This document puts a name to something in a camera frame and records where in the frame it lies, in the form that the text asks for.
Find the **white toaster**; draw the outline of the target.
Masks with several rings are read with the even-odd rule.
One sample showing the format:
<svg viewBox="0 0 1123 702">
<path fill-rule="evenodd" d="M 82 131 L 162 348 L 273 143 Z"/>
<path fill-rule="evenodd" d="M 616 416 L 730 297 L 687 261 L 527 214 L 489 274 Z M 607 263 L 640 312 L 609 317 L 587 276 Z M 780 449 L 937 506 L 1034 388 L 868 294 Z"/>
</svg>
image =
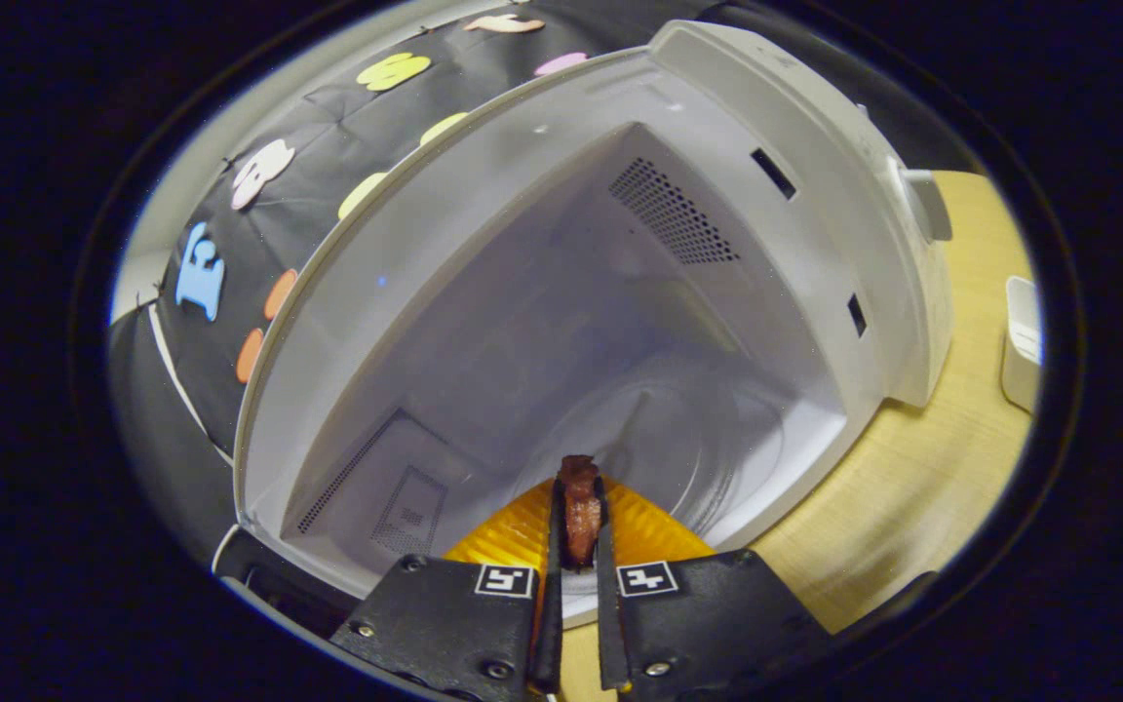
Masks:
<svg viewBox="0 0 1123 702">
<path fill-rule="evenodd" d="M 1011 276 L 1004 284 L 1006 323 L 1003 330 L 999 382 L 1012 405 L 1037 413 L 1041 392 L 1043 348 L 1042 306 L 1032 280 Z"/>
</svg>

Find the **brown meat piece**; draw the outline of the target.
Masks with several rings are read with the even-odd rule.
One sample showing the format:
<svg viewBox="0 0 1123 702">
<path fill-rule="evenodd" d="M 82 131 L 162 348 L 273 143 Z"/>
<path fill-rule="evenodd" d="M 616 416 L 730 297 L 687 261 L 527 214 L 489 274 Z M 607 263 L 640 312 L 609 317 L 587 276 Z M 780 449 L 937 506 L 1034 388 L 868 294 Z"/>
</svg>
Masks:
<svg viewBox="0 0 1123 702">
<path fill-rule="evenodd" d="M 599 478 L 599 465 L 592 456 L 570 454 L 562 459 L 557 481 L 564 487 L 566 568 L 585 569 L 596 559 L 602 514 Z"/>
</svg>

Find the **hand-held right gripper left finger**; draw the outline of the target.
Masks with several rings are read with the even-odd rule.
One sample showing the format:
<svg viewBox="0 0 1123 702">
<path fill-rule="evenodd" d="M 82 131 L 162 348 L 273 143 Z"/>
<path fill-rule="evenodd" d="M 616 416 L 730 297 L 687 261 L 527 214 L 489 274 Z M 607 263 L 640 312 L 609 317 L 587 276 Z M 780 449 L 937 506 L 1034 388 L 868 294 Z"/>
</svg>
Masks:
<svg viewBox="0 0 1123 702">
<path fill-rule="evenodd" d="M 545 698 L 562 678 L 564 489 L 527 490 L 451 557 L 402 556 L 334 647 L 433 698 Z"/>
</svg>

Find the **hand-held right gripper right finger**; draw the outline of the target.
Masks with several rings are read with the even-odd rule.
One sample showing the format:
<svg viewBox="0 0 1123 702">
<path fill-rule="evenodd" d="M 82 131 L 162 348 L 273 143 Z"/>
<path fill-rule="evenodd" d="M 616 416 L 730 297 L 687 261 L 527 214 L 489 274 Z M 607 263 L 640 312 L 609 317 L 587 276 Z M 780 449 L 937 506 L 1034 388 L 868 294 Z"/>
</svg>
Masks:
<svg viewBox="0 0 1123 702">
<path fill-rule="evenodd" d="M 602 478 L 599 675 L 617 693 L 752 693 L 824 657 L 828 632 L 749 548 L 619 565 Z"/>
</svg>

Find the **white microwave oven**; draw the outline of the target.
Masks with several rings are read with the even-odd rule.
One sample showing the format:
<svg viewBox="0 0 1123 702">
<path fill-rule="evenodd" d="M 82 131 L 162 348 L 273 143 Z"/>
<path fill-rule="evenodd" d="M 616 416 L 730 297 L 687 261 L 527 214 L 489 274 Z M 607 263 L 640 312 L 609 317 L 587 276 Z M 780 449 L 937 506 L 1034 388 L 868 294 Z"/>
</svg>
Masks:
<svg viewBox="0 0 1123 702">
<path fill-rule="evenodd" d="M 699 536 L 749 545 L 883 401 L 930 401 L 952 234 L 933 174 L 754 31 L 675 19 L 531 80 L 411 152 L 300 272 L 246 388 L 214 576 L 249 539 L 368 596 L 522 494 L 581 399 L 699 373 L 777 417 Z"/>
</svg>

